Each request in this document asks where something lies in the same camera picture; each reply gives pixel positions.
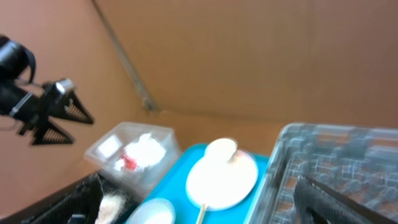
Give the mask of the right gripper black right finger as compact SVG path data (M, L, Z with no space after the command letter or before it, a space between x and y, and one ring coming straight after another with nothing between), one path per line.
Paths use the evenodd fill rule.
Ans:
M303 224L397 224L305 175L297 179L294 205Z

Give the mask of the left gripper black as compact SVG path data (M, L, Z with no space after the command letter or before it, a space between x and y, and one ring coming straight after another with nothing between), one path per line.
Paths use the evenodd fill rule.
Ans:
M49 121L49 116L84 124L93 124L94 118L74 91L59 97L56 82L45 83L42 88L44 92L40 97L27 92L18 102L17 119L23 123L17 131L18 135L32 131L32 146L73 144L73 137Z

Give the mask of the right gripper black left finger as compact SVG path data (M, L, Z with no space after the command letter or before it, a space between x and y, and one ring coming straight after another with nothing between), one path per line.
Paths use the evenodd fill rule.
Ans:
M94 223L99 212L103 189L100 177L91 174L43 199L25 224Z

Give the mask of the pile of rice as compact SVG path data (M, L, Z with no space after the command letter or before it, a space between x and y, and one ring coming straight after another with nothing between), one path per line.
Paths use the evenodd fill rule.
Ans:
M106 194L100 203L95 224L113 224L120 216L125 203L126 198L121 194Z

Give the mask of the grey bowl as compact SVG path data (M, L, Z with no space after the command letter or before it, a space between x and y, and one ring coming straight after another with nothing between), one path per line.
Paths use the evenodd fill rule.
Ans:
M174 206L164 198L154 198L139 205L125 224L174 224Z

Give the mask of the white napkin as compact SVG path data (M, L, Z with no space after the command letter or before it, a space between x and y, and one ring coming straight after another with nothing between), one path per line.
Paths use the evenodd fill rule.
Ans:
M120 172L122 170L138 172L158 164L165 153L164 147L151 134L143 134L137 142L131 142L124 147L113 169Z

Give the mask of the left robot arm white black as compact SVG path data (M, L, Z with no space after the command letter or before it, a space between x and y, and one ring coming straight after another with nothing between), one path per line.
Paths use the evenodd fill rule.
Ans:
M51 117L82 124L94 124L94 118L75 93L69 78L45 82L38 87L40 96L22 89L35 85L36 60L22 44L1 36L1 115L20 121L18 135L32 132L32 146L73 144L73 137L50 120Z

